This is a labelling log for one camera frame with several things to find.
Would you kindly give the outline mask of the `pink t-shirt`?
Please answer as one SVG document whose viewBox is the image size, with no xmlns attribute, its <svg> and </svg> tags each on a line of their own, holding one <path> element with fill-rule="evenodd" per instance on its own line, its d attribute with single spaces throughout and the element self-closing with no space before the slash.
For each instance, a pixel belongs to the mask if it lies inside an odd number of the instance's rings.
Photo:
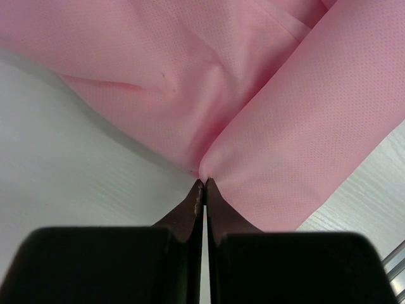
<svg viewBox="0 0 405 304">
<path fill-rule="evenodd" d="M 264 231 L 404 120 L 403 1 L 2 1 L 1 45 Z"/>
</svg>

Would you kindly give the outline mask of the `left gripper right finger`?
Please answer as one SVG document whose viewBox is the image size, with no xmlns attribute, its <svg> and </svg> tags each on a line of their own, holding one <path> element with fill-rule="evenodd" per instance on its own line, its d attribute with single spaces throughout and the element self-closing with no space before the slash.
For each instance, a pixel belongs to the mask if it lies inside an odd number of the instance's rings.
<svg viewBox="0 0 405 304">
<path fill-rule="evenodd" d="M 377 251 L 353 232 L 263 232 L 205 185 L 212 303 L 396 303 Z"/>
</svg>

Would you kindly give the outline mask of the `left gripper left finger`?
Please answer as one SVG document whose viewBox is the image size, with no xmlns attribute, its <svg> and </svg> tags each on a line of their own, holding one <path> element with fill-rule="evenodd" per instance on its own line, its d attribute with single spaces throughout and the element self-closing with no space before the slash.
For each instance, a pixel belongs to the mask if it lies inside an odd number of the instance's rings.
<svg viewBox="0 0 405 304">
<path fill-rule="evenodd" d="M 149 227 L 45 227 L 20 245 L 2 303 L 198 303 L 203 184 Z"/>
</svg>

